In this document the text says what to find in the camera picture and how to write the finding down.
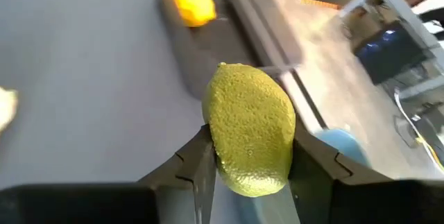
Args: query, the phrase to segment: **lemon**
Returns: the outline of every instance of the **lemon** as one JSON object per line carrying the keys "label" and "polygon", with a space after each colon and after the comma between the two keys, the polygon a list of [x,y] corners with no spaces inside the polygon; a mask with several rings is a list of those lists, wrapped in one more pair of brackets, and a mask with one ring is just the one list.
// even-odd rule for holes
{"label": "lemon", "polygon": [[185,25],[199,27],[216,18],[213,0],[174,0]]}
{"label": "lemon", "polygon": [[287,183],[296,114],[282,88],[263,71],[221,63],[203,100],[225,184],[243,196],[278,192]]}

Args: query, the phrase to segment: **gray table surface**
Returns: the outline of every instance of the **gray table surface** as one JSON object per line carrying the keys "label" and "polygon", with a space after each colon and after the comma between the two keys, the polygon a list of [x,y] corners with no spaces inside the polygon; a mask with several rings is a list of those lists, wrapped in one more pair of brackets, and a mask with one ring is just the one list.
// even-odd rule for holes
{"label": "gray table surface", "polygon": [[[0,0],[0,86],[0,188],[134,181],[203,124],[154,0]],[[218,180],[212,223],[238,222],[232,197]]]}

